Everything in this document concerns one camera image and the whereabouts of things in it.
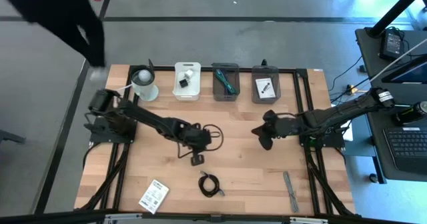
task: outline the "power adapter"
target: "power adapter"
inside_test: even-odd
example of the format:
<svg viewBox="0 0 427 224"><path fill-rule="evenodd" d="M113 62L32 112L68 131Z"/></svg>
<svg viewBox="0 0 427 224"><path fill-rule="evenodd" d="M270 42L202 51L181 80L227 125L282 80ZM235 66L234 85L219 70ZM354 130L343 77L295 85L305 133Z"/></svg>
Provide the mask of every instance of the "power adapter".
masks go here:
<svg viewBox="0 0 427 224"><path fill-rule="evenodd" d="M380 58L394 61L403 54L403 40L393 29L386 29L381 38Z"/></svg>

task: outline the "keyboard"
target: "keyboard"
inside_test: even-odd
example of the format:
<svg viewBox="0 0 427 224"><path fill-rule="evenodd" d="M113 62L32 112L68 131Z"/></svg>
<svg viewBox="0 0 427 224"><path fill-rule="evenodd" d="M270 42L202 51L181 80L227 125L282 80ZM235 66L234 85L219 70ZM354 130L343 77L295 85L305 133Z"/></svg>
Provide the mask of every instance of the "keyboard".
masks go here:
<svg viewBox="0 0 427 224"><path fill-rule="evenodd" d="M394 127L383 132L397 169L427 174L427 127Z"/></svg>

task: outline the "white plastic container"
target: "white plastic container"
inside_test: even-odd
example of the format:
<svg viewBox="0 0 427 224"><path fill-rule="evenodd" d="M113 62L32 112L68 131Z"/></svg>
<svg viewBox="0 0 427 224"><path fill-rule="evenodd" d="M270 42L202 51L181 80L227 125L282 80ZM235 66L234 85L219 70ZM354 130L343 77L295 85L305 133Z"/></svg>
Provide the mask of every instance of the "white plastic container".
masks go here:
<svg viewBox="0 0 427 224"><path fill-rule="evenodd" d="M184 73L191 69L193 75L187 87L181 87L179 81L184 79ZM197 101L200 96L200 63L179 62L175 64L175 85L172 93L178 101Z"/></svg>

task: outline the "white card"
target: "white card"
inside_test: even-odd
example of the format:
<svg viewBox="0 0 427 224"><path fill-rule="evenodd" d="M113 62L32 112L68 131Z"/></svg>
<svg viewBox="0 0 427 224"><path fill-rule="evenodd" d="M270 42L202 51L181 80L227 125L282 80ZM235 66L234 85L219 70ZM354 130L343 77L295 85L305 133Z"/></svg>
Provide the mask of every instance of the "white card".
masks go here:
<svg viewBox="0 0 427 224"><path fill-rule="evenodd" d="M276 97L271 78L256 79L255 83L260 99Z"/></svg>
<svg viewBox="0 0 427 224"><path fill-rule="evenodd" d="M165 187L165 185L153 180L141 200L139 200L139 204L154 215L168 191L169 188Z"/></svg>

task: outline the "person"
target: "person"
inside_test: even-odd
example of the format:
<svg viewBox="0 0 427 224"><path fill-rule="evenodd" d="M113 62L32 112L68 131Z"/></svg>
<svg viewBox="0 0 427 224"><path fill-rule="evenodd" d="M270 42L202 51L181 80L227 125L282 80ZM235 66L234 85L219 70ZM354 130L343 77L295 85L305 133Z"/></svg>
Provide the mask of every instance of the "person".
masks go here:
<svg viewBox="0 0 427 224"><path fill-rule="evenodd" d="M93 68L91 80L107 77L103 24L89 0L8 1L24 20L40 24L81 53ZM84 30L86 38L82 36L79 27Z"/></svg>

